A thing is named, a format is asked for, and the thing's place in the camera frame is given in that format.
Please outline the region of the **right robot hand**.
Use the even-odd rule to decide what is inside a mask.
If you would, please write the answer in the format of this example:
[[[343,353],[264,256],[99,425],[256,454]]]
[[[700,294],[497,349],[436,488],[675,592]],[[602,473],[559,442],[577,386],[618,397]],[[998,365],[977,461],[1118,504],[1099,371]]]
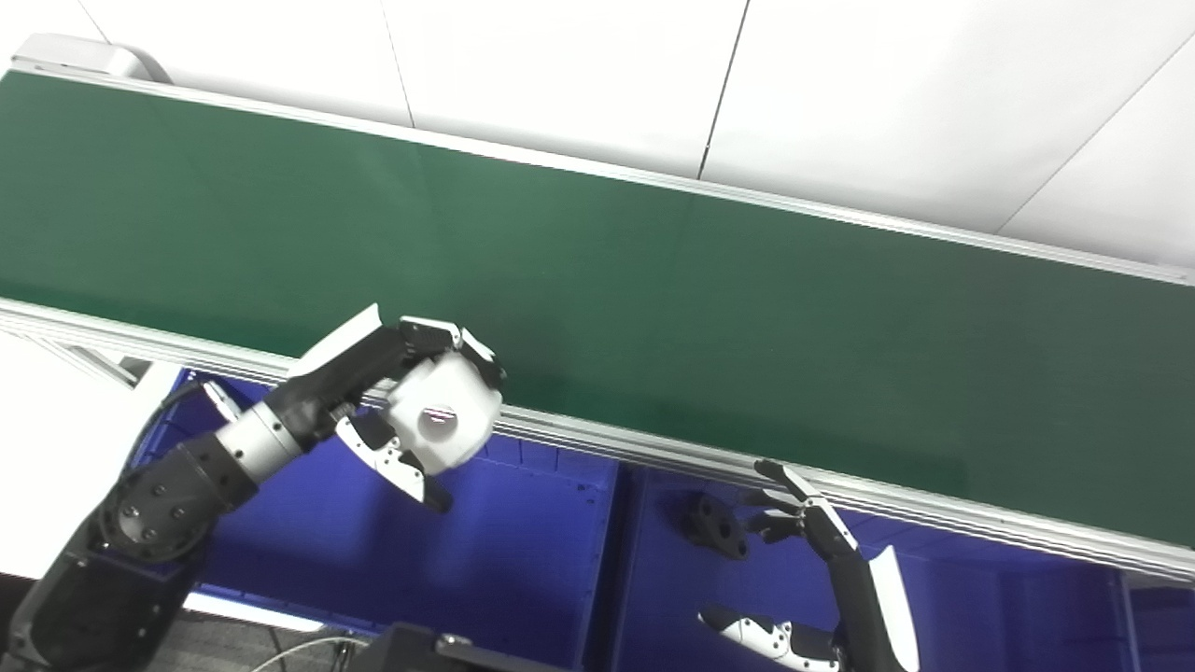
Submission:
[[[921,646],[895,549],[884,546],[866,557],[836,507],[791,465],[760,458],[752,468],[774,488],[746,494],[744,502],[760,508],[748,519],[747,531],[765,543],[799,537],[809,544],[829,574],[836,629],[773,621],[716,603],[700,609],[698,621],[786,671],[921,668]]]

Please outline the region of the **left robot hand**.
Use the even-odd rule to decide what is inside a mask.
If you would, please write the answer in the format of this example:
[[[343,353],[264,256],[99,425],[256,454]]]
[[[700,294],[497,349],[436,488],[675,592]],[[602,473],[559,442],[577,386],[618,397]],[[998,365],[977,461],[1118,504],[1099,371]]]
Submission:
[[[504,383],[500,358],[462,326],[386,324],[370,305],[304,353],[263,407],[298,448],[341,440],[396,489],[445,513],[453,497],[437,477],[482,451]]]

